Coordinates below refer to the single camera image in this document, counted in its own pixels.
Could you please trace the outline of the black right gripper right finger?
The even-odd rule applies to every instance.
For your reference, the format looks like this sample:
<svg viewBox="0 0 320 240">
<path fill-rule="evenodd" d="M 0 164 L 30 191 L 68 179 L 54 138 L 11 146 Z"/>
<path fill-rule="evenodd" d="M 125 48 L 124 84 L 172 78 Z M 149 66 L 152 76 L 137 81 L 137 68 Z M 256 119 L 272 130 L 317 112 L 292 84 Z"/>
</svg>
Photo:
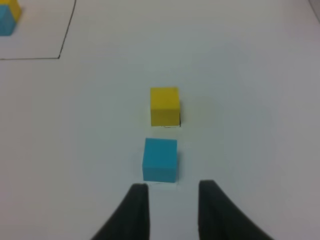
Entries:
<svg viewBox="0 0 320 240">
<path fill-rule="evenodd" d="M 213 180 L 198 189 L 198 234 L 201 240 L 270 240 Z"/>
</svg>

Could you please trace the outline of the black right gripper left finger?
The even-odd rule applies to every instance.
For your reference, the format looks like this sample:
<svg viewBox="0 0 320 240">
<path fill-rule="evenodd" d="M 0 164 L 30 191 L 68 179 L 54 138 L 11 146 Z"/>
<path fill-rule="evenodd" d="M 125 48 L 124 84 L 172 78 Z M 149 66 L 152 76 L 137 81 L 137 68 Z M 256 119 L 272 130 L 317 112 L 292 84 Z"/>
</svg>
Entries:
<svg viewBox="0 0 320 240">
<path fill-rule="evenodd" d="M 122 202 L 93 240 L 148 240 L 150 238 L 149 188 L 133 184 Z"/>
</svg>

